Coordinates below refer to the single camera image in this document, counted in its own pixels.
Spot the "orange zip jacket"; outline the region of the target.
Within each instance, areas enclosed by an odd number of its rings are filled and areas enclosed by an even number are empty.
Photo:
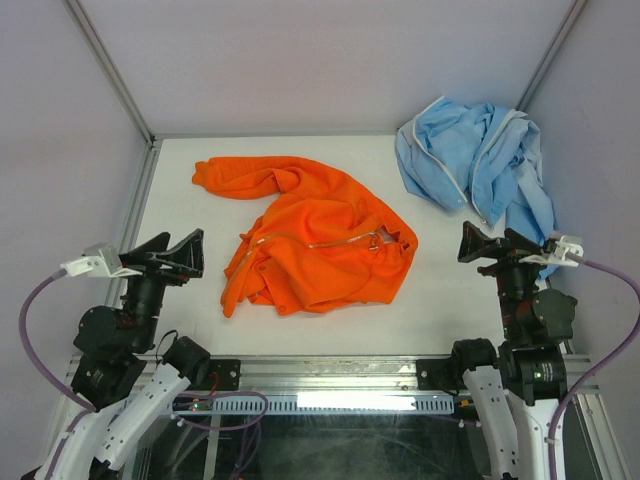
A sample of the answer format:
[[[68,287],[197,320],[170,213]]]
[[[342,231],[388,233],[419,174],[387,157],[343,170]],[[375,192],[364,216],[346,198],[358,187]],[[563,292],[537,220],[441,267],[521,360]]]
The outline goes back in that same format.
[[[418,249],[414,231],[385,202],[315,160],[213,157],[196,163],[192,182],[234,200],[275,198],[224,271],[225,317],[243,301],[280,316],[389,304]]]

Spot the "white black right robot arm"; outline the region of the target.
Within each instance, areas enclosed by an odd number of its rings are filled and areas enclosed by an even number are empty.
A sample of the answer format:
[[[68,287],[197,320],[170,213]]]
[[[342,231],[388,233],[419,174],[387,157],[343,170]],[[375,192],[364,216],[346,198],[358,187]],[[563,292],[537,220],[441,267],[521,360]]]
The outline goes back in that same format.
[[[462,225],[457,259],[486,258],[480,275],[497,284],[504,341],[454,343],[448,378],[475,403],[495,479],[563,479],[563,423],[568,375],[561,344],[573,336],[577,301],[537,281],[549,266],[577,266],[577,237],[555,234],[539,245],[508,228],[491,238],[470,221]]]

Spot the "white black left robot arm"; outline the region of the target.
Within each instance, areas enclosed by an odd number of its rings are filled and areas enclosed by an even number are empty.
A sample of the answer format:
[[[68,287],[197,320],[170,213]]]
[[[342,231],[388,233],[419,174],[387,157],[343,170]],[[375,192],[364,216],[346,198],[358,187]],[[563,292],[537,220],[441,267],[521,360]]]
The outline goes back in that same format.
[[[120,253],[97,244],[61,264],[26,298],[19,312],[23,349],[39,373],[73,404],[54,446],[27,479],[114,479],[149,427],[187,388],[209,377],[210,354],[187,336],[176,338],[158,359],[140,393],[133,388],[154,349],[159,314],[167,287],[180,287],[204,273],[204,232],[196,229],[175,246],[162,232]],[[47,286],[64,277],[123,278],[126,292],[119,308],[87,310],[73,340],[81,358],[69,385],[58,380],[36,354],[27,332],[27,314]]]

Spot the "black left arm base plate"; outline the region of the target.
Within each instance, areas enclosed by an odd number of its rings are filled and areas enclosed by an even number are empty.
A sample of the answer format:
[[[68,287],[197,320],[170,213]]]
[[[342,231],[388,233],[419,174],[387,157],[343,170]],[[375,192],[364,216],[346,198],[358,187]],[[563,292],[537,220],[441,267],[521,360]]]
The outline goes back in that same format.
[[[239,389],[241,361],[239,359],[213,358],[200,385],[200,389],[231,392]]]

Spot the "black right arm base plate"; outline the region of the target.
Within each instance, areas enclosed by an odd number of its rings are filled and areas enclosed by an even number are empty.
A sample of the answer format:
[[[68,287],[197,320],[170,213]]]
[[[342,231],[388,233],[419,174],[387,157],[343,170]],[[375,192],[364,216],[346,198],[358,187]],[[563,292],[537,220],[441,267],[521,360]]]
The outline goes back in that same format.
[[[450,358],[418,359],[415,366],[417,386],[421,391],[439,390],[454,395],[464,388]]]

